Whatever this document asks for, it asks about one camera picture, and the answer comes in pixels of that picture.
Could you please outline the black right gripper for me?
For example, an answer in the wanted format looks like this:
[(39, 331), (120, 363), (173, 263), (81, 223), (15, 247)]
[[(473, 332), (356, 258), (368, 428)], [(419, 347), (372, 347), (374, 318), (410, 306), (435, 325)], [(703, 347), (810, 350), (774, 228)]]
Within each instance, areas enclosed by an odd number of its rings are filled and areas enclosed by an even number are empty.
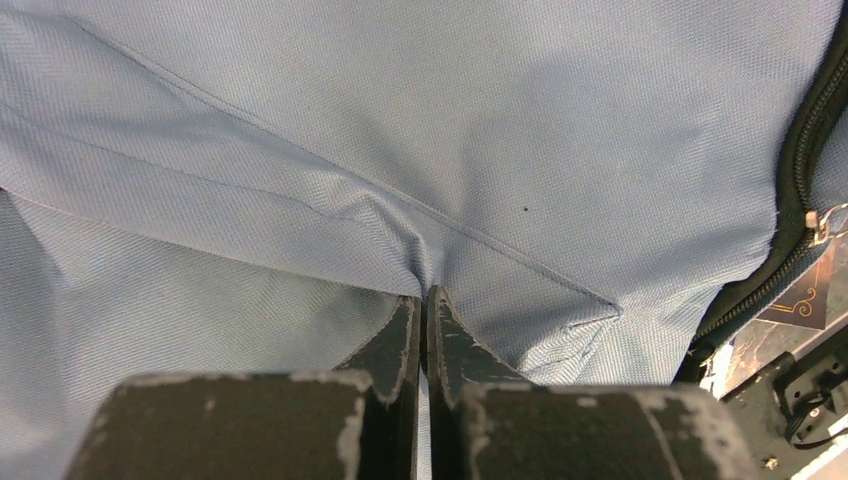
[(757, 474), (800, 474), (847, 438), (847, 343), (825, 341), (798, 357), (784, 351), (766, 363), (739, 358), (746, 377), (721, 401), (732, 413)]

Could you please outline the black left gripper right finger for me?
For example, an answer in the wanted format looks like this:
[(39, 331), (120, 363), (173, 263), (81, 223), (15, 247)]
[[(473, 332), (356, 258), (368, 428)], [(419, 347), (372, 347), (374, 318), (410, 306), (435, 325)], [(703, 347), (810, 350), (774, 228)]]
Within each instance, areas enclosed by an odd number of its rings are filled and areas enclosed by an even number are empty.
[(487, 393), (529, 383), (466, 329), (445, 287), (431, 288), (425, 313), (432, 477), (478, 479), (476, 459), (493, 431)]

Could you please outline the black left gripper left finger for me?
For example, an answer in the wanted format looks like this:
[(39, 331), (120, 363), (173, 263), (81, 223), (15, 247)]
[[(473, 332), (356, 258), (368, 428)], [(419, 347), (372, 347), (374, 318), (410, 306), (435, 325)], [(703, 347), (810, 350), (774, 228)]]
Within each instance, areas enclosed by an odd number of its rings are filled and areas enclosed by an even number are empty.
[(386, 325), (343, 361), (367, 373), (358, 479), (414, 479), (417, 468), (421, 300), (401, 296)]

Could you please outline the blue grey backpack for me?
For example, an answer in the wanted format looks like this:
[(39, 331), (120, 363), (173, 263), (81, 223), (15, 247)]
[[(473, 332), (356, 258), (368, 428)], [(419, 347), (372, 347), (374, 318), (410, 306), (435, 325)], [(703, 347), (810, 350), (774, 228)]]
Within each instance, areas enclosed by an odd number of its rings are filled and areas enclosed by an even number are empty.
[(324, 370), (445, 286), (542, 384), (669, 382), (806, 270), (842, 1), (5, 1), (1, 475), (147, 372)]

